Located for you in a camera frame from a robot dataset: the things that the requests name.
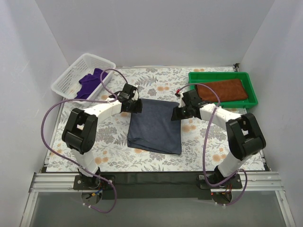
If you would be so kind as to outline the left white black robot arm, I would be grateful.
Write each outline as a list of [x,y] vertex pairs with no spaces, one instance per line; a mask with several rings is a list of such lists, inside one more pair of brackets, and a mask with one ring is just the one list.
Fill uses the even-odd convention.
[[71,111],[62,133],[62,140],[71,149],[82,175],[93,177],[99,170],[92,153],[98,124],[121,112],[141,113],[142,107],[141,99],[109,98],[93,107],[84,110],[74,108]]

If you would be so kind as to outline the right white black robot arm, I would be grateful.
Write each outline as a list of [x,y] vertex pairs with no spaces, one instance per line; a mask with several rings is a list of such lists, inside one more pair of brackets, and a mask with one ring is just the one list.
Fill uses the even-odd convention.
[[230,152],[216,167],[216,172],[224,179],[235,173],[247,159],[266,147],[261,128],[256,117],[251,113],[233,113],[215,104],[201,107],[177,106],[173,109],[171,119],[176,121],[192,117],[209,121],[226,130]]

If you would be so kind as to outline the grey cloth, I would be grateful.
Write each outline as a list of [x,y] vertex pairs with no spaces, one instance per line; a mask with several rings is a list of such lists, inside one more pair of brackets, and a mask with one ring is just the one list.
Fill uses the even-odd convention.
[[131,114],[127,146],[150,152],[181,155],[181,121],[172,121],[177,102],[142,99],[141,113]]

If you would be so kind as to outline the brown towel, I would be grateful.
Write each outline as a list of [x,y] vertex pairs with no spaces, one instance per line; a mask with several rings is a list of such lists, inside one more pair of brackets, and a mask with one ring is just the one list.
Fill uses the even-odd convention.
[[[220,102],[241,101],[249,97],[240,79],[207,82],[204,85],[210,87],[217,94]],[[195,89],[202,100],[213,103],[218,101],[215,94],[208,88],[195,85]]]

